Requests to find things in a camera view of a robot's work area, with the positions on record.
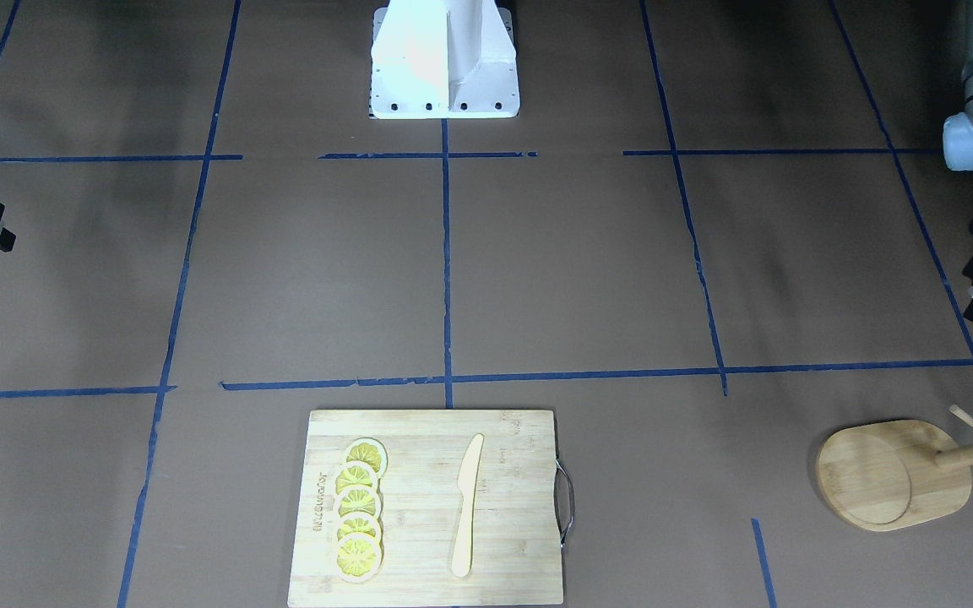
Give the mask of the lemon slice two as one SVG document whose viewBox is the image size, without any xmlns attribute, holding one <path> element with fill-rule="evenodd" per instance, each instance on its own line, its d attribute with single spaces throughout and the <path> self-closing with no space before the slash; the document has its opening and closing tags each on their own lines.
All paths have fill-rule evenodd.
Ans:
<svg viewBox="0 0 973 608">
<path fill-rule="evenodd" d="M 337 470 L 334 478 L 334 492 L 340 494 L 349 488 L 366 488 L 376 491 L 378 481 L 378 473 L 370 463 L 361 461 L 361 459 L 352 459 L 344 462 Z"/>
</svg>

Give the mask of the lemon slice one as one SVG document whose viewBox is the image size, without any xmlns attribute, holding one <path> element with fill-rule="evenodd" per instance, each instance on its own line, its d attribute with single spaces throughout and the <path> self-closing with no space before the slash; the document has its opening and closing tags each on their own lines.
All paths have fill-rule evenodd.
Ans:
<svg viewBox="0 0 973 608">
<path fill-rule="evenodd" d="M 389 469 L 389 451 L 378 439 L 371 437 L 352 440 L 344 451 L 344 460 L 367 463 L 378 477 Z"/>
</svg>

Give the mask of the yellow plastic knife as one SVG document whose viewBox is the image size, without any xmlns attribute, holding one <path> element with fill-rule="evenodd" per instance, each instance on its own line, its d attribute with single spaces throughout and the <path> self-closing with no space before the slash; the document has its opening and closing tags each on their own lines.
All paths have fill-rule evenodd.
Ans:
<svg viewBox="0 0 973 608">
<path fill-rule="evenodd" d="M 457 473 L 457 489 L 460 502 L 459 517 L 457 517 L 456 536 L 453 543 L 453 554 L 449 562 L 449 571 L 457 578 L 464 578 L 470 574 L 474 561 L 474 517 L 476 485 L 481 461 L 484 435 L 477 432 L 472 436 L 465 450 L 459 473 Z"/>
</svg>

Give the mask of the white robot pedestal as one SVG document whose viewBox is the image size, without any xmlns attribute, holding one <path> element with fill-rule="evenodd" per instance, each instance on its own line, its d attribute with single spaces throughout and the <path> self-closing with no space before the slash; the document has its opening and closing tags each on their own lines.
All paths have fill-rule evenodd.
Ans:
<svg viewBox="0 0 973 608">
<path fill-rule="evenodd" d="M 381 120 L 519 115 L 513 1 L 390 1 L 375 10 L 368 115 Z"/>
</svg>

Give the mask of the lemon slice four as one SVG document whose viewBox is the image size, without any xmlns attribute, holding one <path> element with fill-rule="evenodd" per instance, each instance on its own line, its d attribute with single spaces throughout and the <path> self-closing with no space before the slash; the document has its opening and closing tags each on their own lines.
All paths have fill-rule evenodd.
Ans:
<svg viewBox="0 0 973 608">
<path fill-rule="evenodd" d="M 340 516 L 337 522 L 336 541 L 343 542 L 349 535 L 366 535 L 376 543 L 382 542 L 383 526 L 378 517 L 366 512 L 352 511 Z"/>
</svg>

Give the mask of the bamboo cutting board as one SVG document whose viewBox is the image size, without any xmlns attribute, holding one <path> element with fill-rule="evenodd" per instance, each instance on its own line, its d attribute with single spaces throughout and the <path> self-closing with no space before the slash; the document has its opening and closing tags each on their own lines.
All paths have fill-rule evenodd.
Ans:
<svg viewBox="0 0 973 608">
<path fill-rule="evenodd" d="M 457 473 L 472 436 L 484 435 L 470 574 L 449 571 L 459 517 Z M 363 584 L 335 565 L 340 515 L 334 478 L 359 437 L 378 439 L 383 563 Z M 559 605 L 563 534 L 557 522 L 557 438 L 549 410 L 316 410 L 302 463 L 290 607 Z"/>
</svg>

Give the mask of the lemon slice three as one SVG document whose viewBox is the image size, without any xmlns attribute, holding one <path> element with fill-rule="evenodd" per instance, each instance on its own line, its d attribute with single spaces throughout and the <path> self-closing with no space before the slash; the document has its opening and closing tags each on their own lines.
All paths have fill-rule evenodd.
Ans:
<svg viewBox="0 0 973 608">
<path fill-rule="evenodd" d="M 350 485 L 337 492 L 334 504 L 341 517 L 347 514 L 366 514 L 378 518 L 383 509 L 381 493 L 366 485 Z"/>
</svg>

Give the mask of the wooden cup rack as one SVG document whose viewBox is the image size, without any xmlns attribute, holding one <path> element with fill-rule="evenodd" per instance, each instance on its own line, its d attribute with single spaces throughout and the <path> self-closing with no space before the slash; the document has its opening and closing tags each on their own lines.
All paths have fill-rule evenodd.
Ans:
<svg viewBox="0 0 973 608">
<path fill-rule="evenodd" d="M 949 410 L 973 428 L 973 416 Z M 902 419 L 842 428 L 816 451 L 816 487 L 830 511 L 872 532 L 918 526 L 959 511 L 973 488 L 973 443 Z"/>
</svg>

